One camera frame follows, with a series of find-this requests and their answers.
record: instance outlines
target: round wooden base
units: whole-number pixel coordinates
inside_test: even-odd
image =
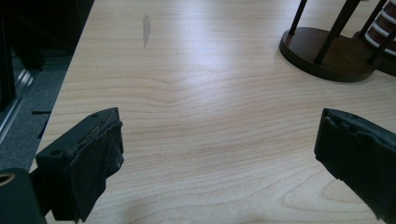
[[[280,51],[295,66],[316,77],[332,81],[356,82],[369,77],[375,67],[366,61],[372,50],[360,38],[338,36],[332,42],[321,64],[314,60],[329,32],[299,27],[295,35],[283,34]]]

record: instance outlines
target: dark wooden stand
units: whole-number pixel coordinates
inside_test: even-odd
[[[362,38],[386,0],[378,3],[361,31],[354,37],[340,35],[359,2],[360,0],[346,0],[328,32],[316,28],[297,28],[306,4],[306,0],[302,0],[291,28],[282,36],[280,51],[287,60],[305,72],[333,81],[361,81],[375,69],[396,76],[396,57],[383,54],[387,45],[396,37],[396,29],[377,49]]]

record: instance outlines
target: wood grain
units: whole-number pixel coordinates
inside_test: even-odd
[[[286,61],[277,46],[298,4],[95,1],[40,145],[120,109],[125,163],[87,223],[381,223],[314,144],[324,107],[396,132],[396,78],[335,83]],[[330,30],[343,4],[308,1],[299,26]]]

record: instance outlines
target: black metal bracket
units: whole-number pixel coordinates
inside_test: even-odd
[[[89,115],[36,155],[37,169],[0,171],[0,223],[85,221],[123,163],[119,110]]]
[[[378,219],[396,223],[396,134],[356,115],[323,110],[315,154]]]

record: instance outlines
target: light wood tabletop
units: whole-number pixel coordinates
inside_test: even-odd
[[[330,30],[344,3],[308,1],[299,26]],[[396,77],[337,83],[289,63],[278,44],[298,4],[95,1],[40,145],[120,109],[125,162],[87,223],[382,223],[314,145],[324,107],[396,132]]]

